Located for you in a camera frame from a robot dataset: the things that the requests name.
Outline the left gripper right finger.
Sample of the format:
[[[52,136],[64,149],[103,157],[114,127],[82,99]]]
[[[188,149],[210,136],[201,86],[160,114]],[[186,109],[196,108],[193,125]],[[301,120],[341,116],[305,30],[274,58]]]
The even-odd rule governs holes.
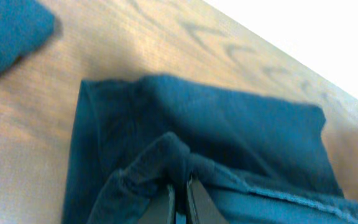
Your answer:
[[[186,223],[229,224],[197,178],[191,178],[186,185]]]

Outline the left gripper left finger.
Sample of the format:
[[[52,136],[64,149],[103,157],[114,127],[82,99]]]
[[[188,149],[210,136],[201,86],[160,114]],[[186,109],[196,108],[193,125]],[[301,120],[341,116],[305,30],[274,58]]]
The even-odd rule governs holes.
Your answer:
[[[174,224],[176,218],[175,189],[167,185],[150,201],[138,224]]]

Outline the navy blue shorts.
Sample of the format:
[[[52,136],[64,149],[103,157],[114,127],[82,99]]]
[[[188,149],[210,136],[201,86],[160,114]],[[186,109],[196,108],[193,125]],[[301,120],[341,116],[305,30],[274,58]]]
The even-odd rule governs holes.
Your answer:
[[[80,84],[63,223],[137,223],[166,192],[190,218],[201,182],[229,223],[358,223],[323,146],[319,106],[170,75]]]

